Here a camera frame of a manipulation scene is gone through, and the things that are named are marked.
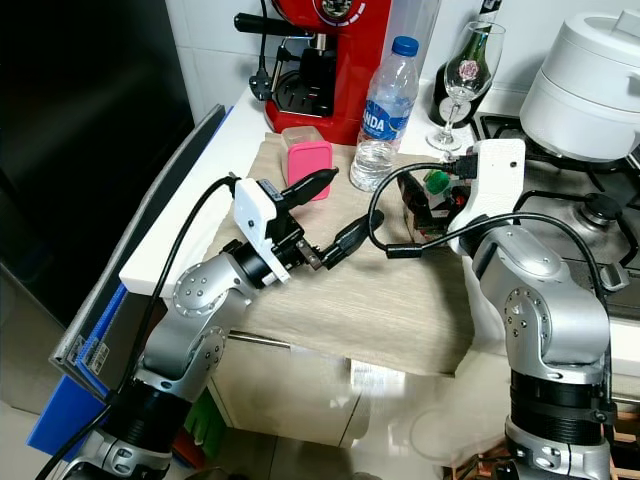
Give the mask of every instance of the kitchen counter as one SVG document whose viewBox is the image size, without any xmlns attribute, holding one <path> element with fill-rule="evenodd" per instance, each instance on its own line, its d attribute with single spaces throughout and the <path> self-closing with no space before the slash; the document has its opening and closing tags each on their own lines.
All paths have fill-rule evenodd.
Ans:
<svg viewBox="0 0 640 480">
<path fill-rule="evenodd" d="M 421 81 L 420 93 L 400 149 L 402 153 L 436 157 L 442 154 L 424 140 L 426 135 L 437 132 L 439 128 L 430 122 L 426 113 L 426 105 L 431 97 L 430 88 L 428 82 Z M 524 94 L 492 90 L 481 110 L 514 115 L 518 113 L 524 97 Z M 265 133 L 269 131 L 262 105 L 247 88 L 121 270 L 120 278 L 129 291 L 151 294 L 169 248 L 198 197 L 214 180 L 229 171 L 240 177 L 246 176 Z M 463 140 L 461 151 L 473 144 L 470 127 L 456 130 L 456 135 Z M 180 274 L 202 259 L 230 206 L 231 196 L 226 191 L 216 192 L 206 202 L 183 241 L 162 290 L 163 298 L 170 297 Z M 464 259 L 464 266 L 467 270 L 470 268 L 469 259 Z M 504 343 L 499 337 L 502 333 L 499 331 L 494 335 L 493 342 L 476 343 L 476 348 L 504 354 Z M 640 324 L 612 319 L 611 334 L 614 372 L 640 377 L 640 351 L 637 349 L 637 345 L 640 345 Z"/>
</svg>

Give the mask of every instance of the white rice cooker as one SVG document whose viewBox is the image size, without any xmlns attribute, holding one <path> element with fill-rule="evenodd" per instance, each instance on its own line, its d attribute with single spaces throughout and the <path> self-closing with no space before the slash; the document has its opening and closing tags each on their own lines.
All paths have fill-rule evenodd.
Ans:
<svg viewBox="0 0 640 480">
<path fill-rule="evenodd" d="M 520 110 L 539 145 L 589 162 L 640 143 L 640 11 L 565 20 Z"/>
</svg>

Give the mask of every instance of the coffee machine handle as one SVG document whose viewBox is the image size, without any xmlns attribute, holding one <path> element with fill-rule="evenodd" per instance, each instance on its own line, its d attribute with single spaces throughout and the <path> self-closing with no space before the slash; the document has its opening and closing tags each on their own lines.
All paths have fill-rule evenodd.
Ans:
<svg viewBox="0 0 640 480">
<path fill-rule="evenodd" d="M 263 19 L 260 15 L 250 15 L 248 13 L 239 13 L 233 18 L 233 25 L 236 30 L 244 33 L 261 34 L 264 29 L 266 35 L 278 35 L 281 37 L 311 37 L 312 34 L 307 33 L 301 28 L 290 24 L 285 20 L 275 18 Z"/>
</svg>

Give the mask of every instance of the beige cloth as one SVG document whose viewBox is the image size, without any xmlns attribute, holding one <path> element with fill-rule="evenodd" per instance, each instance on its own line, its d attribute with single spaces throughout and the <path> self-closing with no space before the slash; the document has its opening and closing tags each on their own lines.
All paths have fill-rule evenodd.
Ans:
<svg viewBox="0 0 640 480">
<path fill-rule="evenodd" d="M 349 182 L 354 148 L 334 145 L 340 169 L 325 200 L 293 210 L 305 238 L 324 249 L 335 234 L 367 211 L 371 194 Z M 267 134 L 249 176 L 285 187 L 279 135 Z M 397 155 L 395 164 L 433 161 Z M 382 196 L 385 221 L 378 236 L 407 242 L 409 232 L 396 184 Z M 205 255 L 216 255 L 242 233 L 229 215 Z M 287 284 L 264 289 L 237 327 L 249 333 L 418 375 L 451 375 L 473 338 L 462 264 L 448 248 L 422 259 L 387 260 L 366 241 L 331 271 L 301 266 Z"/>
</svg>

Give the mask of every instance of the rice cooker lid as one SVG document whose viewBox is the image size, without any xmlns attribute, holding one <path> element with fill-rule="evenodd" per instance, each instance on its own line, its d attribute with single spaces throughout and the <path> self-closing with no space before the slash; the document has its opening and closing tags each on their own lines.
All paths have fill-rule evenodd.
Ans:
<svg viewBox="0 0 640 480">
<path fill-rule="evenodd" d="M 560 36 L 592 53 L 640 67 L 640 10 L 620 16 L 583 12 L 565 20 Z"/>
</svg>

